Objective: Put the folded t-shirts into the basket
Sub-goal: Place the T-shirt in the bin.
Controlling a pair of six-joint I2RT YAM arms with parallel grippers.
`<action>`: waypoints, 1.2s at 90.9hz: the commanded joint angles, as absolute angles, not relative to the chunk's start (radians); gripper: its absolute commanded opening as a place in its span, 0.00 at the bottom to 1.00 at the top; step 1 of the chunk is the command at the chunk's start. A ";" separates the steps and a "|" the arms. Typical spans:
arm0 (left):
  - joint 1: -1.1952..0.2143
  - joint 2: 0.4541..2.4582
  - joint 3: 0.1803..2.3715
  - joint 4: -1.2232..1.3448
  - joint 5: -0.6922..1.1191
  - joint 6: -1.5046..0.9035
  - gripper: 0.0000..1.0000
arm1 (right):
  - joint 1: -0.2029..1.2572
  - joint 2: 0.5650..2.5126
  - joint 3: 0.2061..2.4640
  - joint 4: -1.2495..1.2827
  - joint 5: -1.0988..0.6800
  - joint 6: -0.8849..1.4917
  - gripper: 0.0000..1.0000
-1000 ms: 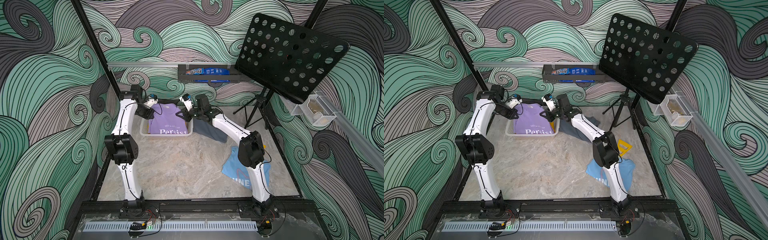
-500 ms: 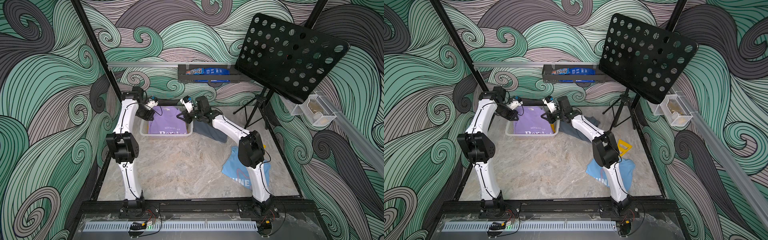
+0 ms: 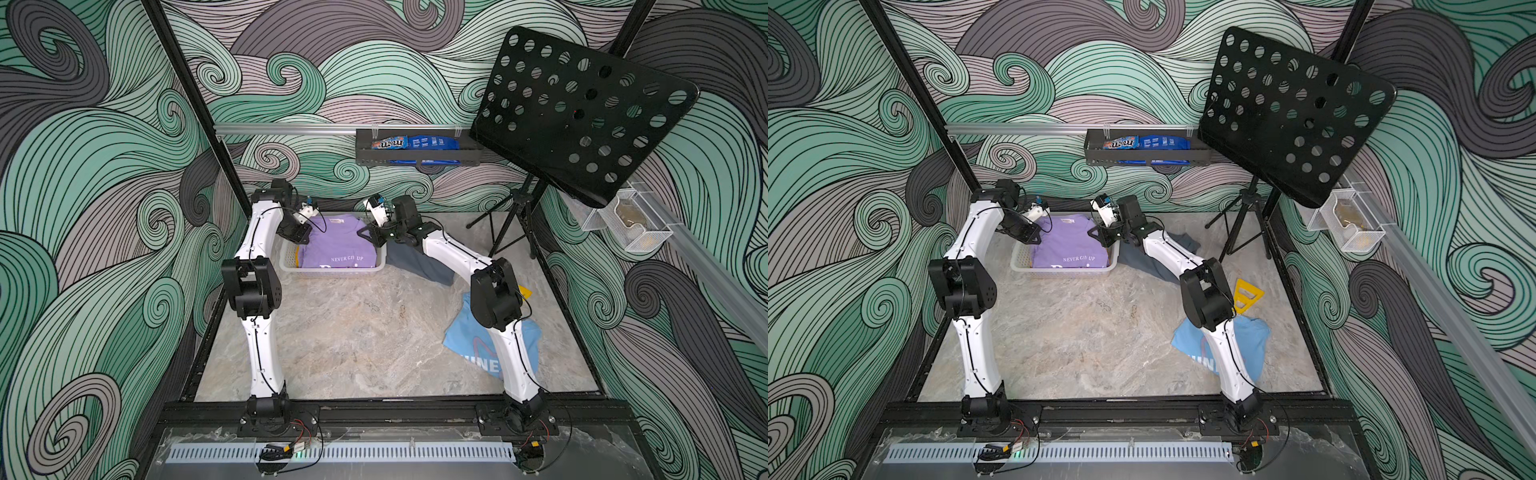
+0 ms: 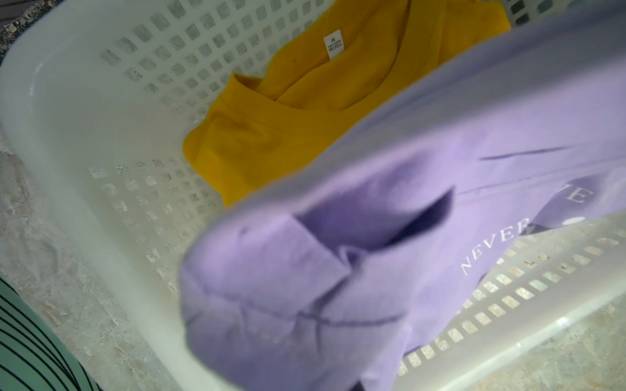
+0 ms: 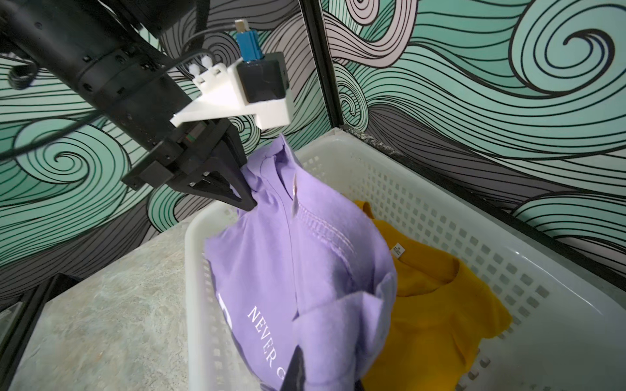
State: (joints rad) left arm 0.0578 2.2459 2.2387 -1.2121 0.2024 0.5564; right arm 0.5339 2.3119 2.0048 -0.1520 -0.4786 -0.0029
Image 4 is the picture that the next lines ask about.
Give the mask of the yellow t-shirt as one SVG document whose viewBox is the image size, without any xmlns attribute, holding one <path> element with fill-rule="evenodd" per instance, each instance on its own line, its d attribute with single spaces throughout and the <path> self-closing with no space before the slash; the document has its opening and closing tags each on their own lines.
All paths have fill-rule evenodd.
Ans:
<svg viewBox="0 0 626 391">
<path fill-rule="evenodd" d="M 511 28 L 498 1 L 337 1 L 273 56 L 230 77 L 184 140 L 189 164 L 233 205 L 300 170 L 415 81 Z"/>
</svg>

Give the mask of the purple Persist t-shirt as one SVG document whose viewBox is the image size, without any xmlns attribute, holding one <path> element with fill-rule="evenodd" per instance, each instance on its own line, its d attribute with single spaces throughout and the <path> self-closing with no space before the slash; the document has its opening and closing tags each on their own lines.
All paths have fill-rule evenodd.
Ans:
<svg viewBox="0 0 626 391">
<path fill-rule="evenodd" d="M 625 4 L 496 37 L 226 213 L 179 272 L 244 390 L 388 390 L 520 236 L 625 209 Z"/>
</svg>

